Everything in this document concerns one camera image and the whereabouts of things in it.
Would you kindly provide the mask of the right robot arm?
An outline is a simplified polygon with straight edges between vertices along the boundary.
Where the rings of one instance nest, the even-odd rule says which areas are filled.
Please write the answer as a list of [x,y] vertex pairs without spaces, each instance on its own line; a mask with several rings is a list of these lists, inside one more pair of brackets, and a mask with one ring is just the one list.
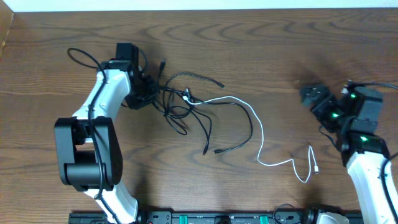
[[320,126],[336,134],[334,147],[354,183],[364,222],[397,223],[393,156],[375,134],[383,105],[375,86],[349,82],[337,98],[327,86],[312,84],[302,87],[300,95]]

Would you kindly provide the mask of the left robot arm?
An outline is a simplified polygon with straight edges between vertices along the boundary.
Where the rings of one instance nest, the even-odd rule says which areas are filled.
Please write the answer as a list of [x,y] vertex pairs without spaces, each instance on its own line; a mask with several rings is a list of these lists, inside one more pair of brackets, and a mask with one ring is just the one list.
[[113,58],[92,66],[96,83],[71,117],[54,125],[60,179],[93,198],[110,223],[140,223],[138,201],[123,180],[123,156],[113,121],[120,107],[152,104],[160,87],[139,65],[142,50],[118,43]]

